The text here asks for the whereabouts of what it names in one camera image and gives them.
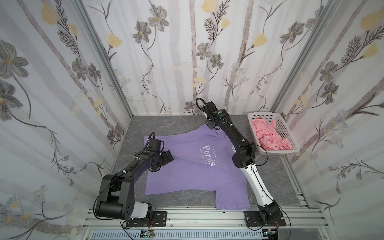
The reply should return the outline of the purple t-shirt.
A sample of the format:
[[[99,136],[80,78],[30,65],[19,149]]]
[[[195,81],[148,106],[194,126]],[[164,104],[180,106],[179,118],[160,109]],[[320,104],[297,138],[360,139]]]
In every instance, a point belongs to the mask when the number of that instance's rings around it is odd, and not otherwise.
[[[165,142],[165,151],[170,151],[174,160],[157,172],[149,172],[146,195],[213,191],[217,209],[250,209],[248,181],[234,165],[235,148],[222,130],[202,125],[188,133],[161,136],[159,140]]]

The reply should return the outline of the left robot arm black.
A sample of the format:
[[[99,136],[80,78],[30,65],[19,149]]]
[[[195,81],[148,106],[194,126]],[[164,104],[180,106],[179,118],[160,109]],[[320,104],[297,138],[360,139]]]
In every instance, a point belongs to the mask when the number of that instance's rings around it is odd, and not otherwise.
[[[117,174],[103,177],[93,206],[97,219],[147,223],[154,220],[152,205],[135,200],[135,183],[145,171],[157,172],[174,160],[164,147],[164,141],[157,139],[156,133],[152,132],[143,149],[134,153],[134,160],[127,167]]]

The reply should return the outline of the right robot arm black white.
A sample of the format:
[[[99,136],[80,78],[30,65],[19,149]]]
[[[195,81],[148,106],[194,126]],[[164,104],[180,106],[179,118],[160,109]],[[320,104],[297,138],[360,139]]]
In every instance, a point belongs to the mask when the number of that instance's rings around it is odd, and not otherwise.
[[[221,129],[235,148],[232,157],[234,165],[246,176],[257,200],[259,219],[262,226],[285,226],[287,218],[276,200],[268,192],[255,163],[257,145],[248,141],[231,120],[224,109],[217,109],[213,102],[205,102],[196,98],[196,106],[207,118],[205,121],[209,129]]]

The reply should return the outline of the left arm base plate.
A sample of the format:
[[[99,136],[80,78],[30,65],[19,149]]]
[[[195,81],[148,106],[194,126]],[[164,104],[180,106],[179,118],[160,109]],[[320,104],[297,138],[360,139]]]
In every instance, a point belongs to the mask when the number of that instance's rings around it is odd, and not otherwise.
[[[131,218],[126,221],[125,227],[160,227],[163,228],[167,224],[167,211],[154,211],[149,212],[145,218]]]

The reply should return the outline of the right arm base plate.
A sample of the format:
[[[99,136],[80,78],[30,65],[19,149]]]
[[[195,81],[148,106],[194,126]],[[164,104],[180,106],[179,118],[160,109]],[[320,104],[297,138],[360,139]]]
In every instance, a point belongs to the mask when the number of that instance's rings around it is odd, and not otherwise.
[[[285,227],[285,217],[281,212],[276,215],[264,211],[244,211],[245,222],[248,227]]]

